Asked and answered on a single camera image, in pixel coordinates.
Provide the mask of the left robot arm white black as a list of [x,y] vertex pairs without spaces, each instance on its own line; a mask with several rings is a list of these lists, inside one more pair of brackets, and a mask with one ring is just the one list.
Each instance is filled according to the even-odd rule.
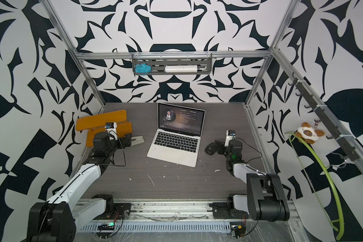
[[55,195],[35,203],[29,212],[26,241],[72,242],[77,231],[100,215],[116,220],[120,216],[112,195],[96,195],[80,208],[76,204],[88,188],[110,166],[114,153],[132,145],[132,135],[119,137],[114,130],[96,134],[93,149],[79,171]]

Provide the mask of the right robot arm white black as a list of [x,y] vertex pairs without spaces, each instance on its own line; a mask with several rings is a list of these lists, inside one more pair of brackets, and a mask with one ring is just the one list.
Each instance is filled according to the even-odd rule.
[[215,218],[250,218],[254,221],[288,221],[290,211],[283,186],[278,175],[262,172],[249,165],[242,158],[243,145],[248,145],[241,138],[226,142],[210,143],[205,152],[224,155],[226,169],[234,177],[246,184],[246,194],[230,194],[226,203],[211,203]]

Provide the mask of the silver laptop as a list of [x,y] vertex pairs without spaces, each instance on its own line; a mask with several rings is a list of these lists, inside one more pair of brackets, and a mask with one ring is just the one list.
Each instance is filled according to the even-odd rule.
[[195,167],[206,111],[169,103],[157,104],[157,131],[148,158]]

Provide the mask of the beige black stapler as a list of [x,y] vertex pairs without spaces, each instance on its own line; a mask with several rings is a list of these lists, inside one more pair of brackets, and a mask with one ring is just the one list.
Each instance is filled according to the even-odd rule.
[[145,140],[144,140],[143,136],[134,136],[131,138],[131,146],[142,144],[144,142],[145,142]]

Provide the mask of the orange lower board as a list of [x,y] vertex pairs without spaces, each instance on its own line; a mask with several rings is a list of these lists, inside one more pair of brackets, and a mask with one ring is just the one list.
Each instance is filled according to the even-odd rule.
[[[95,129],[90,129],[87,133],[86,139],[86,147],[93,147],[93,138],[97,133],[105,132],[105,127],[98,127]],[[117,134],[119,137],[124,137],[126,134],[132,133],[132,123],[125,122],[125,123],[117,123]]]

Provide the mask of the orange board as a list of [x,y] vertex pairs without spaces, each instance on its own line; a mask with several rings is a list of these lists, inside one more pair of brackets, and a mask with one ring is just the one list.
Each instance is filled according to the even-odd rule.
[[106,123],[121,123],[127,120],[126,110],[114,111],[100,115],[79,118],[76,122],[76,131],[91,130],[104,127]]
[[[93,147],[93,138],[97,133],[105,132],[105,127],[98,127],[95,129],[90,129],[87,133],[86,139],[86,147]],[[124,137],[126,134],[132,133],[132,123],[125,122],[125,123],[117,123],[117,134],[119,137]]]

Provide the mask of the orange upper board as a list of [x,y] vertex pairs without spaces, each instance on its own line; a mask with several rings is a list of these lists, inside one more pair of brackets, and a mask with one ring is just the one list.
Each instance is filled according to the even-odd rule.
[[76,131],[91,130],[104,127],[106,123],[121,123],[127,120],[126,110],[114,111],[100,115],[79,118],[76,122]]

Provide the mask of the teal scrubber ball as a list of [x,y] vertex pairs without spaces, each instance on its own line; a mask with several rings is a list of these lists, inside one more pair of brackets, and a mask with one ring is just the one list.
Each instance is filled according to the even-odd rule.
[[152,67],[146,63],[142,63],[135,65],[134,70],[138,74],[147,75],[148,73],[151,73]]

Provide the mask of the right round black controller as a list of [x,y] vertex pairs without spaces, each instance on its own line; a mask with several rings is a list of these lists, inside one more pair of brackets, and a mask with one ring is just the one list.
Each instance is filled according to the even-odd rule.
[[244,225],[232,225],[230,235],[233,238],[241,238],[246,234],[246,227]]

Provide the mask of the left controller board green LED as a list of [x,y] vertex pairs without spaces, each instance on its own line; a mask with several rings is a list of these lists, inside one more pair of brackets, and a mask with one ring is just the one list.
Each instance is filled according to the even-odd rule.
[[115,223],[111,222],[111,223],[102,223],[101,225],[99,225],[97,227],[98,231],[114,231],[115,230]]

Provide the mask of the white roll on shelf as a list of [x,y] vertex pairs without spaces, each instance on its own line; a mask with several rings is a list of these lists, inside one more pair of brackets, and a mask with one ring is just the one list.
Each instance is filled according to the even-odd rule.
[[197,73],[197,65],[165,66],[166,73]]

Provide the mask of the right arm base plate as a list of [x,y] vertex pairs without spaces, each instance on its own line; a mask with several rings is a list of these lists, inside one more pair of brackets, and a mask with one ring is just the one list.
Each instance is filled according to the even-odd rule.
[[214,202],[210,203],[214,219],[248,219],[249,215],[245,211],[229,208],[227,203]]

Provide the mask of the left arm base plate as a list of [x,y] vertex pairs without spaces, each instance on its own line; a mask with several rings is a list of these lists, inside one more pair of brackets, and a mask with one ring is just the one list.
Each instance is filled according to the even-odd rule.
[[105,219],[111,219],[114,221],[122,220],[125,216],[130,215],[131,207],[131,203],[109,204],[106,206],[106,211],[101,216]]

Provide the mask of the grey wall shelf rack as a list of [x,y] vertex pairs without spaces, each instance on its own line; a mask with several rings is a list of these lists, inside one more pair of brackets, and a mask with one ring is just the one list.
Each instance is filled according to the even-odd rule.
[[[207,52],[156,52],[156,53],[135,53],[132,55],[132,70],[136,75],[134,66],[146,63],[152,67],[151,73],[147,75],[200,75],[210,74],[213,67],[212,54]],[[165,66],[197,65],[197,73],[166,73]]]

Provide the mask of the black hook rail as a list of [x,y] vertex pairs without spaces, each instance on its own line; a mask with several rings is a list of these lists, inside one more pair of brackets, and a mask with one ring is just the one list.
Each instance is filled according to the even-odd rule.
[[360,156],[357,152],[356,146],[350,143],[353,135],[349,134],[342,126],[341,122],[338,121],[337,117],[332,113],[328,105],[321,100],[306,80],[300,80],[294,72],[292,73],[292,77],[293,81],[291,86],[295,86],[299,91],[299,94],[296,95],[304,98],[304,100],[308,103],[308,106],[305,106],[305,108],[311,108],[328,130],[330,135],[326,138],[328,140],[335,140],[344,151],[347,158],[351,161],[359,160]]

